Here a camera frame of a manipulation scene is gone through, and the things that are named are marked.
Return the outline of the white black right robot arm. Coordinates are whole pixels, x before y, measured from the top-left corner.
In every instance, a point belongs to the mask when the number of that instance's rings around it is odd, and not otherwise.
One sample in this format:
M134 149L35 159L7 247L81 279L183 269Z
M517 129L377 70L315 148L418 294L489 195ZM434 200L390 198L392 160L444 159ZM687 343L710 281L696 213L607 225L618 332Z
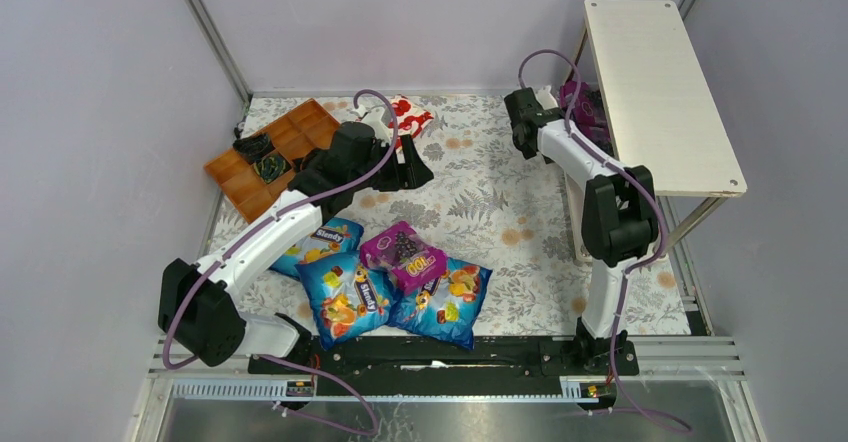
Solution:
M604 354L626 339L627 273L665 236L653 175L645 166L626 167L601 151L562 107L543 104L530 88L506 95L504 103L521 154L527 159L542 156L583 186L579 229L592 259L592 275L575 343L584 358Z

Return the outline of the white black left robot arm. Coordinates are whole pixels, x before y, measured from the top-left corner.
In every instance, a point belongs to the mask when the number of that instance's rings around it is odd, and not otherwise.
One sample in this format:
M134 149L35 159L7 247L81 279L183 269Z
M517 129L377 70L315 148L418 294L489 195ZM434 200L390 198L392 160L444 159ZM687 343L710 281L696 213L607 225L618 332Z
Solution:
M348 207L358 191L417 189L433 178L412 136L384 141L362 122L343 123L328 148L311 150L292 167L286 190L237 237L195 262L177 258L164 269L157 324L166 335L166 369L196 360L216 367L236 355L286 356L299 329L282 314L239 311L243 292L296 242Z

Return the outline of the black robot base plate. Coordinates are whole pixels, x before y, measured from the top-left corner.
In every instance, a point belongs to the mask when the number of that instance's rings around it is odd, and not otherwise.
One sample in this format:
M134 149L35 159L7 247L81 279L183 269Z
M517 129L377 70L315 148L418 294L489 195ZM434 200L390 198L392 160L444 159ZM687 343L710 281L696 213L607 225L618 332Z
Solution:
M471 350L425 337L359 337L329 350L316 337L295 345L288 361L336 376L311 374L320 396L344 396L345 386L366 397L561 396L563 383L605 383L609 351L587 360L570 337L478 337Z

